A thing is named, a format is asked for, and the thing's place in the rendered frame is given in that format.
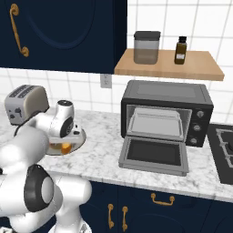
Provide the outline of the navy wall cupboard door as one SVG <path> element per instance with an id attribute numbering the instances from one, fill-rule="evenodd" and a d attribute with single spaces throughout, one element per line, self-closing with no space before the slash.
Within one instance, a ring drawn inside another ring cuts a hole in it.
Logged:
<path id="1" fill-rule="evenodd" d="M 0 0 L 0 67 L 112 74 L 126 49 L 127 0 Z"/>

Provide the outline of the grey toaster oven door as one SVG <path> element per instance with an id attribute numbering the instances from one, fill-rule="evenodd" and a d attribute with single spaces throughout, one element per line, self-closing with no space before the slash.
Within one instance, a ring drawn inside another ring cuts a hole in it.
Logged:
<path id="1" fill-rule="evenodd" d="M 122 168 L 185 177 L 187 149 L 183 142 L 156 138 L 126 137 L 118 165 Z"/>

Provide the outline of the navy base cupboard door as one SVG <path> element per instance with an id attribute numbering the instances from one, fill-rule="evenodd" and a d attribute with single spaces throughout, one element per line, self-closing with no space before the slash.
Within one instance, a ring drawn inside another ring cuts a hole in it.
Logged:
<path id="1" fill-rule="evenodd" d="M 181 212 L 143 213 L 133 215 L 128 210 L 127 230 L 121 233 L 201 233 L 206 220 L 205 215 Z"/>
<path id="2" fill-rule="evenodd" d="M 91 198 L 80 206 L 92 233 L 117 233 L 117 186 L 91 181 Z"/>

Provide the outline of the navy drawer front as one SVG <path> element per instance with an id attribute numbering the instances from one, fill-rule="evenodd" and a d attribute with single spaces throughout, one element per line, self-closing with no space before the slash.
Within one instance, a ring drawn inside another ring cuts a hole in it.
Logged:
<path id="1" fill-rule="evenodd" d="M 205 215 L 211 206 L 211 200 L 186 195 L 147 190 L 136 187 L 119 187 L 119 193 L 127 204 L 134 202 L 142 206 L 158 206 L 175 211 Z"/>

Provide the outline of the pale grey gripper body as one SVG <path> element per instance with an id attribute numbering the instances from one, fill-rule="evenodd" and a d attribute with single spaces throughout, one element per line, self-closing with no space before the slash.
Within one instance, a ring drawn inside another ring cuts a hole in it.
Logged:
<path id="1" fill-rule="evenodd" d="M 71 135 L 66 137 L 50 137 L 49 142 L 51 144 L 63 144 L 63 143 L 69 143 L 69 144 L 78 144 L 82 145 L 85 142 L 85 139 L 81 135 Z"/>

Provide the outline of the grey jar with dark lid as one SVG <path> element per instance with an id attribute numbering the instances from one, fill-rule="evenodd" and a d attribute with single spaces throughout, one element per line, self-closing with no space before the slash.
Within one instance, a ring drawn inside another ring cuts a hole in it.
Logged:
<path id="1" fill-rule="evenodd" d="M 154 65 L 158 59 L 159 40 L 159 31 L 136 31 L 134 62 L 141 65 Z"/>

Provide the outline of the black toaster oven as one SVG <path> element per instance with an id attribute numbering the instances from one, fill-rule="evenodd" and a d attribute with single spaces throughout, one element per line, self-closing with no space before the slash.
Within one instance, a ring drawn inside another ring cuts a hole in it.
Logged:
<path id="1" fill-rule="evenodd" d="M 191 110 L 186 138 L 186 145 L 190 147 L 203 146 L 214 108 L 205 85 L 130 80 L 121 100 L 121 137 L 127 134 L 128 119 L 133 115 L 135 106 Z M 201 118 L 197 116 L 199 110 L 204 112 Z M 200 131 L 193 129 L 195 124 L 201 126 Z M 195 145 L 189 141 L 192 137 L 198 140 Z"/>

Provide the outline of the silver toaster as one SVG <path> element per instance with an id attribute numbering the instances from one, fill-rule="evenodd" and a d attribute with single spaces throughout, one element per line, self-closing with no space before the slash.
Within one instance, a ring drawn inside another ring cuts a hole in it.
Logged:
<path id="1" fill-rule="evenodd" d="M 35 111 L 49 108 L 46 90 L 42 86 L 21 85 L 5 98 L 5 111 L 11 125 L 24 123 Z"/>

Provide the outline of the orange kebab skewer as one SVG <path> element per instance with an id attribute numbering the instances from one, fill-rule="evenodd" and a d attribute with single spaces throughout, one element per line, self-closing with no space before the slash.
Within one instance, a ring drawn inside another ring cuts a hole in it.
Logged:
<path id="1" fill-rule="evenodd" d="M 61 147 L 61 152 L 63 155 L 68 154 L 71 151 L 72 145 L 69 143 L 63 143 Z"/>

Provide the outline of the grey toaster oven tray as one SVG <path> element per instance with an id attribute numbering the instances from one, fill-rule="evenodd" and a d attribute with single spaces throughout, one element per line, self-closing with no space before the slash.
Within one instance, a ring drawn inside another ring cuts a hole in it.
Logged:
<path id="1" fill-rule="evenodd" d="M 136 107 L 130 118 L 127 134 L 174 141 L 184 140 L 180 114 L 176 110 L 160 108 Z"/>

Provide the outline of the wooden wall shelf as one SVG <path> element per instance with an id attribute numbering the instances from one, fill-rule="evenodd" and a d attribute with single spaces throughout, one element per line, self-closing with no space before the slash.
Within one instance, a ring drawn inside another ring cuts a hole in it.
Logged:
<path id="1" fill-rule="evenodd" d="M 187 51 L 183 65 L 176 65 L 174 57 L 174 50 L 160 50 L 154 65 L 140 65 L 134 62 L 134 49 L 128 48 L 115 67 L 115 75 L 210 81 L 224 79 L 224 73 L 208 51 Z"/>

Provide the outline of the black hob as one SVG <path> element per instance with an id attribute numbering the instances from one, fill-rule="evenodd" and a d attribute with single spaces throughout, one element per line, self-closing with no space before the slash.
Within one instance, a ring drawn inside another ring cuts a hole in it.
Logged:
<path id="1" fill-rule="evenodd" d="M 233 186 L 233 126 L 210 124 L 208 142 L 220 183 Z"/>

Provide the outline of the brown bottle with white label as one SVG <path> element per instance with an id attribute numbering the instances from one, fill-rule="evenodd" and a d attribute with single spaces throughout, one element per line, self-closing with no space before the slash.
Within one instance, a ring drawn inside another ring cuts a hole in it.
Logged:
<path id="1" fill-rule="evenodd" d="M 174 59 L 174 62 L 177 65 L 183 65 L 185 63 L 186 52 L 187 52 L 187 38 L 185 36 L 181 36 L 177 42 L 175 59 Z"/>

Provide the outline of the white wall socket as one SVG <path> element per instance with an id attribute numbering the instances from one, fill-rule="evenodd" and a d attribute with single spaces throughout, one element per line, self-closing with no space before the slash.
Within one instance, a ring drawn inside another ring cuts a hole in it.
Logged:
<path id="1" fill-rule="evenodd" d="M 112 87 L 112 76 L 110 74 L 101 74 L 100 75 L 100 86 L 102 88 L 111 88 Z"/>

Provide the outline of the grey round plate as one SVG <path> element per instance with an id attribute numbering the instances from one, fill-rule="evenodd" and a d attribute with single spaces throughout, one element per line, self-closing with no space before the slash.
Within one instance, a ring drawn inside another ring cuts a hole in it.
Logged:
<path id="1" fill-rule="evenodd" d="M 74 129 L 70 132 L 70 134 L 69 134 L 68 136 L 71 136 L 71 135 L 81 135 L 81 136 L 85 139 L 85 141 L 86 141 L 86 132 L 85 132 L 85 130 L 84 130 L 83 128 L 81 128 L 81 129 L 74 128 Z M 72 148 L 71 148 L 71 151 L 70 151 L 68 154 L 70 154 L 70 153 L 72 153 L 72 152 L 78 150 L 81 146 L 83 146 L 83 144 L 82 144 L 82 145 L 71 144 L 71 145 L 72 145 Z M 61 149 L 60 149 L 60 150 L 54 150 L 54 149 L 52 149 L 51 147 L 47 150 L 47 154 L 48 154 L 49 156 L 63 156 L 63 154 L 62 154 L 62 152 L 61 152 Z"/>

